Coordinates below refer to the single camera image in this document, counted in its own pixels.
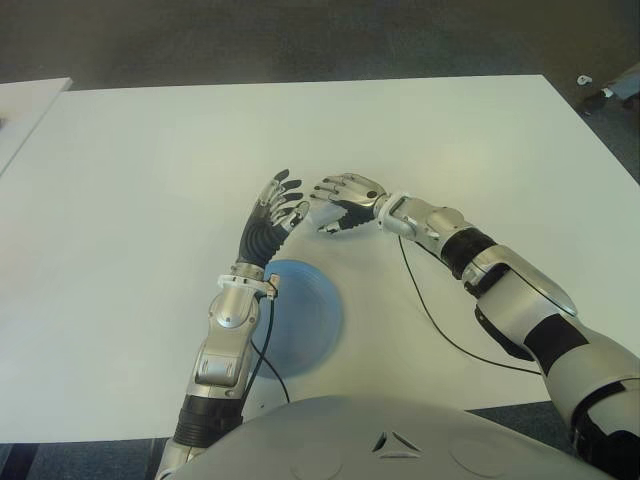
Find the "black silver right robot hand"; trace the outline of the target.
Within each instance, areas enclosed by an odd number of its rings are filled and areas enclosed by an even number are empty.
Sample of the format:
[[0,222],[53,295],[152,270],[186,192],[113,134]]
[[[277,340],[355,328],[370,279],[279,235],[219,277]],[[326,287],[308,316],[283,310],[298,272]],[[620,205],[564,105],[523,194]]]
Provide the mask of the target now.
[[376,208],[388,199],[388,194],[380,184],[367,177],[344,173],[324,177],[314,186],[310,198],[342,210],[341,215],[333,213],[331,219],[317,227],[319,232],[335,234],[373,221]]

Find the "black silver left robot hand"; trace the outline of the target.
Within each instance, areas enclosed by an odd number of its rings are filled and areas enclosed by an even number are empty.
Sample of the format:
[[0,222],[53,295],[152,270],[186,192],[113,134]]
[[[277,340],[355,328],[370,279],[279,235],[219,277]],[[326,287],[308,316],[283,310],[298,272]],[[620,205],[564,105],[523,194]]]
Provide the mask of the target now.
[[299,191],[302,181],[288,177],[288,169],[278,172],[259,193],[241,235],[237,262],[265,268],[307,216],[310,203]]

